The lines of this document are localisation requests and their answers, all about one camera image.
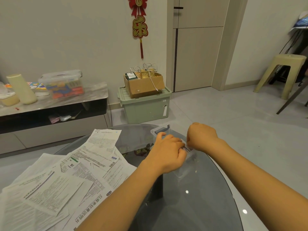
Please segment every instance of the green plastic bin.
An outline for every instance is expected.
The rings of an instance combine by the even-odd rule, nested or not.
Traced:
[[[162,93],[157,95],[131,98],[125,87],[119,87],[118,98],[121,107],[124,107],[127,122],[135,124],[167,118],[171,93],[170,89],[165,87]]]

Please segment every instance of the clear plastic box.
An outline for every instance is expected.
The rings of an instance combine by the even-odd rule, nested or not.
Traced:
[[[165,126],[159,126],[151,130],[154,143],[156,141],[156,137],[159,132],[165,132],[166,136],[172,134],[172,129],[170,127],[170,124],[167,124]],[[181,180],[182,178],[184,178],[190,171],[195,171],[195,166],[196,166],[195,164],[196,151],[187,147],[186,142],[184,140],[182,141],[183,143],[185,143],[185,147],[183,149],[187,152],[187,156],[186,156],[185,162],[182,165],[182,167],[173,171],[176,177],[178,178],[178,180]]]
[[[83,94],[81,77],[82,72],[75,69],[43,74],[38,82],[44,84],[53,99],[58,99]]]

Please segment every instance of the red decoration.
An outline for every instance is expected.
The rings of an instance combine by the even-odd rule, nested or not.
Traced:
[[[140,38],[140,51],[141,58],[143,59],[143,47],[142,47],[142,37],[147,36],[148,26],[145,23],[145,11],[144,9],[147,7],[148,0],[129,0],[129,7],[133,9],[132,15],[135,16],[133,20],[133,36]]]
[[[132,16],[137,18],[138,15],[146,15],[144,9],[147,7],[148,0],[129,0],[129,7],[133,9]]]

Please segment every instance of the red bow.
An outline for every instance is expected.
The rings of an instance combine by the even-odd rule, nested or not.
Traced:
[[[133,9],[132,15],[134,15],[135,18],[137,18],[137,10],[138,9],[140,10],[140,15],[142,15],[142,16],[146,15],[145,11],[144,11],[144,9],[147,7],[146,1],[148,1],[148,0],[142,0],[142,5],[138,6],[136,4],[136,0],[129,0],[129,7],[131,9]]]

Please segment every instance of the beige plastic stool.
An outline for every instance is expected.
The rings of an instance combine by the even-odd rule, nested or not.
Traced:
[[[281,98],[287,100],[289,98],[289,94],[292,90],[292,87],[296,81],[298,73],[305,63],[307,57],[302,55],[294,55],[294,54],[279,54],[274,57],[271,65],[268,67],[257,87],[253,92],[259,92],[261,87],[266,84],[269,79],[274,75],[274,72],[278,68],[278,66],[290,66],[290,72],[287,78],[287,82],[285,88],[283,89],[283,93]]]

